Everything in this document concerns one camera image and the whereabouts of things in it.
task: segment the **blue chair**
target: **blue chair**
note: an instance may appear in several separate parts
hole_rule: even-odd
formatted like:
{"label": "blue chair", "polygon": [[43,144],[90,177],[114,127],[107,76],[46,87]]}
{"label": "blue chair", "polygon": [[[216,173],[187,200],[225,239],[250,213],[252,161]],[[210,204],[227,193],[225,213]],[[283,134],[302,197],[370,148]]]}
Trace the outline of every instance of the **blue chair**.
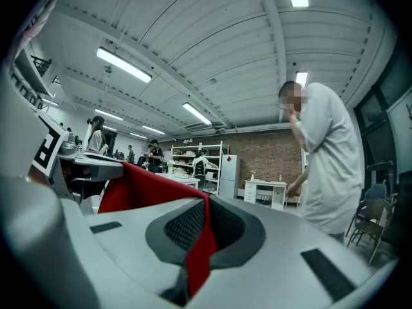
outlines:
{"label": "blue chair", "polygon": [[[365,196],[364,198],[360,198],[359,203],[362,203],[362,201],[364,200],[374,200],[374,199],[385,199],[387,200],[387,193],[386,193],[386,185],[381,184],[381,183],[376,183],[373,184],[366,192],[365,192]],[[361,209],[359,211],[357,211],[357,213],[355,213],[355,215],[353,215],[353,218],[349,224],[349,228],[348,231],[346,231],[346,235],[345,237],[348,237],[349,234],[349,230],[352,226],[353,221],[355,221],[355,219],[360,219],[360,220],[364,220],[365,219],[365,209]]]}

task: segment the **man's hand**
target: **man's hand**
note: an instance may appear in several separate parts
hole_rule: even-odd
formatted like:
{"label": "man's hand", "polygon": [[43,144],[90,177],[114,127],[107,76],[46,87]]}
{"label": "man's hand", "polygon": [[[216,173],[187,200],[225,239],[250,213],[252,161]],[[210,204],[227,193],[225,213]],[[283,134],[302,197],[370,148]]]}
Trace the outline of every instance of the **man's hand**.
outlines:
{"label": "man's hand", "polygon": [[294,182],[292,183],[289,188],[286,190],[286,197],[292,198],[297,195],[297,190],[299,188],[299,184]]}

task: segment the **window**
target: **window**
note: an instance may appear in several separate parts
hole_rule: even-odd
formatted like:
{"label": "window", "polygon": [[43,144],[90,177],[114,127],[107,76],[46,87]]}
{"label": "window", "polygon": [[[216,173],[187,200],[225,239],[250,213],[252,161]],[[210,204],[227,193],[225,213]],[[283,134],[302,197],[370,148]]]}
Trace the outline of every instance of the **window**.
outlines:
{"label": "window", "polygon": [[412,86],[412,62],[403,45],[397,46],[386,67],[388,74],[379,86],[390,107]]}
{"label": "window", "polygon": [[372,96],[361,108],[362,119],[365,127],[383,119],[382,110],[376,96]]}
{"label": "window", "polygon": [[392,132],[387,123],[365,135],[372,155],[373,164],[390,162],[393,160]]}

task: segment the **table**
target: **table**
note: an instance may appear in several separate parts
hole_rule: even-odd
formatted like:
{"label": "table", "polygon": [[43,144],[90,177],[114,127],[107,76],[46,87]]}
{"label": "table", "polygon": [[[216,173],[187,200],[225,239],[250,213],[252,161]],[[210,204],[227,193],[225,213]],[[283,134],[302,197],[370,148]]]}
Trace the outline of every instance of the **table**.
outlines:
{"label": "table", "polygon": [[198,188],[199,179],[198,178],[177,178],[173,176],[173,174],[169,173],[156,173],[156,175],[163,176],[164,178],[168,178],[169,180],[176,181],[182,184],[186,184],[189,187],[194,187],[196,190]]}
{"label": "table", "polygon": [[272,209],[283,211],[283,205],[285,204],[286,197],[286,182],[268,182],[263,180],[247,180],[245,181],[245,196],[244,201],[249,203],[256,203],[256,189],[258,185],[265,187],[272,187]]}

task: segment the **woman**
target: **woman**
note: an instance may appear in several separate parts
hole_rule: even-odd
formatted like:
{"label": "woman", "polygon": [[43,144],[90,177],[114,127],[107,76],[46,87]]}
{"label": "woman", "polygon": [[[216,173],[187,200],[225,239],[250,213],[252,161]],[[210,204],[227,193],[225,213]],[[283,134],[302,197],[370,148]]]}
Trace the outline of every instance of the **woman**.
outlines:
{"label": "woman", "polygon": [[95,116],[91,120],[91,134],[88,139],[88,146],[86,151],[99,153],[99,151],[106,145],[106,139],[103,133],[104,119],[102,116]]}
{"label": "woman", "polygon": [[208,159],[203,156],[204,154],[204,152],[198,151],[196,153],[196,156],[194,156],[194,160],[192,162],[193,175],[195,178],[198,178],[200,180],[198,185],[199,190],[202,190],[203,186],[205,185],[205,174],[207,166],[209,165],[209,168],[218,168],[217,165],[209,162]]}

